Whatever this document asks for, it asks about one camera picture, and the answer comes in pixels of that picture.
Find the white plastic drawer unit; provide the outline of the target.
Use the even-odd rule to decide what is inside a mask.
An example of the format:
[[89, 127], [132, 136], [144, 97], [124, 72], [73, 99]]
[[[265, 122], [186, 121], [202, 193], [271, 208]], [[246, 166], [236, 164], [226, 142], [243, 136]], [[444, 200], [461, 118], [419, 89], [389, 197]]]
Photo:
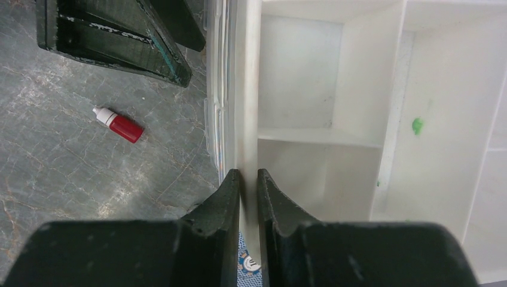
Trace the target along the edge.
[[505, 1], [206, 1], [206, 131], [322, 221], [426, 221], [506, 282]]

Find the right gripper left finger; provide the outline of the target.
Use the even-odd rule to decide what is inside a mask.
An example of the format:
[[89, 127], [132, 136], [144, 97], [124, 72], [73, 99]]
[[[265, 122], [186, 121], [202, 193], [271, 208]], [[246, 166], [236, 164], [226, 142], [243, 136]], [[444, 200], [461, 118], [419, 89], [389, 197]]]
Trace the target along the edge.
[[168, 221], [54, 221], [40, 226], [5, 286], [236, 286], [241, 174]]

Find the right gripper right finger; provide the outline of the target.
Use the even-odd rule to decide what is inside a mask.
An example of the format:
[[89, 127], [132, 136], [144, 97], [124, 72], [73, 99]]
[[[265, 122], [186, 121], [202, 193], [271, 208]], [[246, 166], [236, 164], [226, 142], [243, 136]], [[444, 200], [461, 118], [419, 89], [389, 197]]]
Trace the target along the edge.
[[458, 241], [430, 222], [323, 222], [257, 178], [264, 286], [477, 286]]

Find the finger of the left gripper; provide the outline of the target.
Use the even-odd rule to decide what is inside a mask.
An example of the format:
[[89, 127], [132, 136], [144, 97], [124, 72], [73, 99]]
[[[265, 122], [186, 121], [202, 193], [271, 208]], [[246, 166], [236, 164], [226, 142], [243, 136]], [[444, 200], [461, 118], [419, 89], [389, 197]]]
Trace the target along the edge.
[[36, 1], [39, 48], [188, 87], [192, 71], [150, 1]]
[[158, 23], [177, 44], [201, 52], [206, 39], [188, 4], [183, 0], [150, 1]]

